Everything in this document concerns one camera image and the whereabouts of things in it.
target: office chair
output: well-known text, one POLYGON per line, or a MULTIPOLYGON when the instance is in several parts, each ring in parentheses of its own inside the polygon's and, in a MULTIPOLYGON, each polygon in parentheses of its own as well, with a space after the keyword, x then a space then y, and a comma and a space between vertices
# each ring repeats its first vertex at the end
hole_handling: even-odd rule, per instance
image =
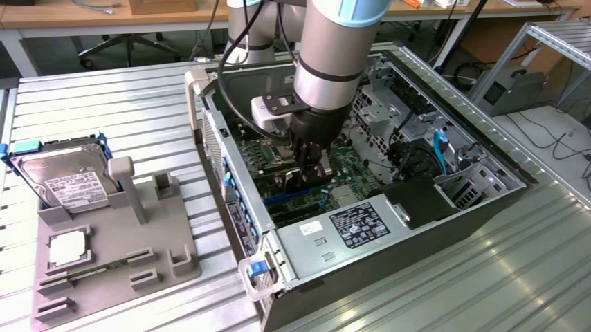
MULTIPOLYGON (((181 61, 181 54, 176 49, 141 37, 143 35, 147 35, 147 33, 124 33, 123 35, 119 35, 113 38, 111 38, 109 35, 101 35, 103 42, 99 45, 93 46, 92 48, 89 48, 87 50, 83 50, 81 52, 77 52, 77 58, 80 60, 80 65, 84 68, 91 69, 93 67, 95 63, 87 57, 89 55, 99 53, 101 50, 109 48, 111 46, 115 46, 115 45, 119 45, 123 43, 125 44, 125 51, 127 51, 127 55, 128 55, 128 67, 133 66, 133 62, 131 59, 131 51, 133 50, 133 43, 139 43, 139 44, 147 45, 152 48, 157 48, 159 50, 163 50, 164 52, 168 52, 169 54, 172 54, 175 56, 175 62, 181 61)), ((161 33, 156 33, 156 40, 160 42, 164 40, 161 33)))

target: blue latch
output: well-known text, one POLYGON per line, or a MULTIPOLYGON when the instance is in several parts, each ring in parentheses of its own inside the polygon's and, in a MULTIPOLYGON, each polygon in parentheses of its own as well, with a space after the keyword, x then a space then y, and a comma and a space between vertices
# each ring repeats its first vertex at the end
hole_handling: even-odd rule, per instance
POLYGON ((248 266, 248 277, 255 277, 268 272, 268 266, 265 261, 256 261, 248 266))
POLYGON ((13 146, 12 154, 19 156, 20 154, 29 154, 32 152, 39 152, 40 141, 29 140, 28 142, 17 142, 13 146))
POLYGON ((228 186, 229 180, 232 180, 232 173, 227 172, 224 175, 224 187, 228 186))
POLYGON ((436 159, 439 160, 439 163, 443 167, 443 175, 447 175, 447 165, 446 165, 446 159, 443 158, 443 152, 446 152, 450 145, 450 139, 446 135, 446 129, 436 130, 434 133, 434 149, 435 149, 435 155, 436 159))

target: black bracket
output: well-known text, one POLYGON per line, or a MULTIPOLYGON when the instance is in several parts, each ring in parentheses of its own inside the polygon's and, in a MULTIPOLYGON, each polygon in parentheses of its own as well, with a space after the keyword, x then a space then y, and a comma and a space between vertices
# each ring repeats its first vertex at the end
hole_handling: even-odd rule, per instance
POLYGON ((292 92, 268 92, 263 95, 263 102, 273 116, 296 113, 310 109, 308 105, 299 102, 292 92))

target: cardboard box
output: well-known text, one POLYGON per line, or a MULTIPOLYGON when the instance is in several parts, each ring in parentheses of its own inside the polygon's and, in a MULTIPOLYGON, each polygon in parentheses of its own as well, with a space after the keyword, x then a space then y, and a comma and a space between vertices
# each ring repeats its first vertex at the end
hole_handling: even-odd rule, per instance
POLYGON ((193 12, 196 0, 129 0, 132 15, 193 12))

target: hard drive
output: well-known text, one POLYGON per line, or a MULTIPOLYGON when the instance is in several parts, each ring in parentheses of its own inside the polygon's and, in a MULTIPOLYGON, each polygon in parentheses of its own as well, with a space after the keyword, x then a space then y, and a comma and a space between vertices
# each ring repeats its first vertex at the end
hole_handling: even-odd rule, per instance
POLYGON ((9 166, 47 208, 77 213, 109 204, 119 184, 107 172, 108 147, 93 136, 60 142, 16 143, 9 166))

